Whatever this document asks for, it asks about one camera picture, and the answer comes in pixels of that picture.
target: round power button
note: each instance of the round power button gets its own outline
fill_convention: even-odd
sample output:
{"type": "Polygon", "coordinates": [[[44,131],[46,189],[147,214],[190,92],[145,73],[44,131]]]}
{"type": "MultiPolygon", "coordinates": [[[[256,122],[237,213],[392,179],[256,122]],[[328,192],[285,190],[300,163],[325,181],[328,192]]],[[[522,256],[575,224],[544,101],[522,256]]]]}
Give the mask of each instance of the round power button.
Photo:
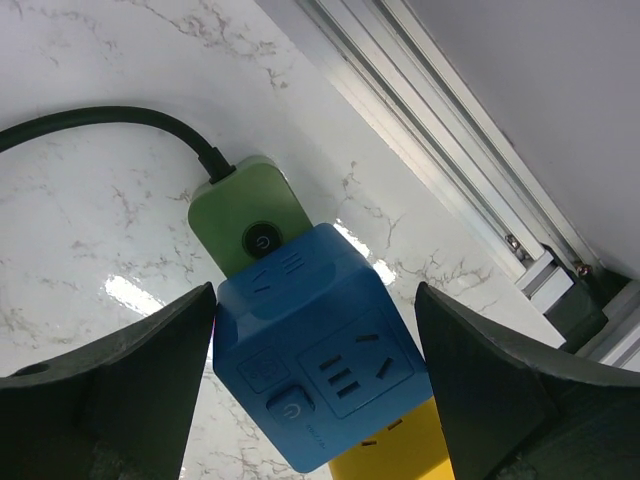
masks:
{"type": "Polygon", "coordinates": [[[256,223],[244,233],[242,243],[249,255],[262,258],[282,246],[282,238],[270,223],[256,223]]]}

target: yellow cube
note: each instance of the yellow cube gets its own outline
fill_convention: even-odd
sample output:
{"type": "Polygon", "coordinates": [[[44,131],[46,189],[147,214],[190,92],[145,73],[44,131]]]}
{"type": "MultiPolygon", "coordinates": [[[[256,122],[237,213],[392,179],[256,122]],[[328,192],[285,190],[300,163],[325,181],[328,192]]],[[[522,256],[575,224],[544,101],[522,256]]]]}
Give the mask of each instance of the yellow cube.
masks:
{"type": "Polygon", "coordinates": [[[455,480],[431,398],[329,462],[334,480],[455,480]]]}

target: blue cube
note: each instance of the blue cube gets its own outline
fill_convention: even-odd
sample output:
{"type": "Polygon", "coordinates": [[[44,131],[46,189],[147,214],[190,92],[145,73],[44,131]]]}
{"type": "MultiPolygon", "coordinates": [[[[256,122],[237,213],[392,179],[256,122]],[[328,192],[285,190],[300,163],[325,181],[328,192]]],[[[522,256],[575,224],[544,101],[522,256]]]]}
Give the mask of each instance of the blue cube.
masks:
{"type": "Polygon", "coordinates": [[[331,225],[229,278],[218,300],[214,371],[299,472],[432,396],[385,286],[331,225]]]}

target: white marble surface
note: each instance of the white marble surface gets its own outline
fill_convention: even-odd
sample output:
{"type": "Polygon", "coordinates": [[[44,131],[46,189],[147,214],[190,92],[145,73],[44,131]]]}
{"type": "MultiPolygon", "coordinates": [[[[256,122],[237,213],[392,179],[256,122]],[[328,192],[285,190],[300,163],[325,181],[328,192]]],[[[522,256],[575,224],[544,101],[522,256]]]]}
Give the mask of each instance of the white marble surface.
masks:
{"type": "MultiPolygon", "coordinates": [[[[358,242],[415,334],[420,280],[561,337],[251,0],[0,0],[0,128],[92,104],[178,116],[237,162],[274,159],[314,222],[358,242]]],[[[0,156],[0,375],[141,318],[220,271],[186,224],[206,180],[178,140],[85,127],[0,156]]],[[[203,378],[181,478],[292,472],[203,378]]]]}

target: screw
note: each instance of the screw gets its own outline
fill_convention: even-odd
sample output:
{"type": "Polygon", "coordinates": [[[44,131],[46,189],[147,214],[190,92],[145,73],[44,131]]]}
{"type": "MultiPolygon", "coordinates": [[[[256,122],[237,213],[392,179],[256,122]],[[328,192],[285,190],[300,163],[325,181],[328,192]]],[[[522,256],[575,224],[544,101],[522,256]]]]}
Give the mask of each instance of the screw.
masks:
{"type": "Polygon", "coordinates": [[[507,235],[505,237],[505,240],[507,241],[507,243],[513,249],[514,252],[520,248],[520,242],[514,235],[512,234],[507,235]]]}
{"type": "Polygon", "coordinates": [[[576,265],[576,273],[579,277],[586,277],[587,275],[590,275],[592,271],[593,268],[591,265],[585,265],[584,263],[576,265]]]}

